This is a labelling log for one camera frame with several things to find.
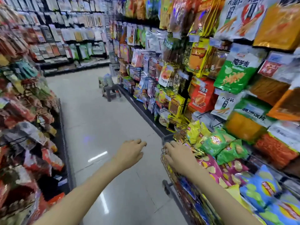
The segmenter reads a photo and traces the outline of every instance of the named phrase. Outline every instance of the blue chip bag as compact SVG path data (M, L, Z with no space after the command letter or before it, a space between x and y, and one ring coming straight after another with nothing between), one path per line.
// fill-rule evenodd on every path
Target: blue chip bag
M263 165L256 174L250 178L249 183L240 187L243 197L248 200L259 212L264 212L266 205L272 197L281 190L278 182Z
M267 225L299 225L300 202L290 192L284 193L259 216Z

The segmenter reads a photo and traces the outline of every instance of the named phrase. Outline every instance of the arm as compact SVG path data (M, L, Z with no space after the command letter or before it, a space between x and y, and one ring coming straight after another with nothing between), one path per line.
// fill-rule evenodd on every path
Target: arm
M209 176L209 173L197 163L187 146L172 141L166 143L165 147L168 151L165 158L171 167L199 187L225 224L261 225L247 209Z
M106 162L82 185L73 189L34 225L78 225L105 187L142 157L146 142L125 141L111 161Z

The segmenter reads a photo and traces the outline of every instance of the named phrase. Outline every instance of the person's left hand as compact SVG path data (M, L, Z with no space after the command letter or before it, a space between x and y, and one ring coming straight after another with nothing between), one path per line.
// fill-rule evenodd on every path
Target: person's left hand
M141 139L125 141L113 159L121 169L126 170L143 157L144 153L141 150L146 145L147 143Z

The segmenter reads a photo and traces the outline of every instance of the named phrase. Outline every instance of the supermarket aisle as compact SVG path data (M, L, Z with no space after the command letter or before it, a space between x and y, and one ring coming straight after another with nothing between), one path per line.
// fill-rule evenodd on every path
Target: supermarket aisle
M66 140L75 184L80 185L109 160L123 141L141 138L144 157L108 185L85 216L84 225L185 225L163 188L169 180L160 161L161 139L124 98L107 102L98 76L108 67L49 77L61 98Z

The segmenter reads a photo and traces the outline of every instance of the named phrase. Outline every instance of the hand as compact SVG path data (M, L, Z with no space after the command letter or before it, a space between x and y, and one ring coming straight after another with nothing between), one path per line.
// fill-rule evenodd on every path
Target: hand
M178 173L188 178L193 178L193 175L201 170L201 166L197 163L189 147L175 141L166 143L165 147L167 148L165 158Z
M138 140L129 140L125 141L117 154L113 157L114 161L120 168L126 170L136 164L142 157L143 152L142 148L145 147L147 143L145 141Z

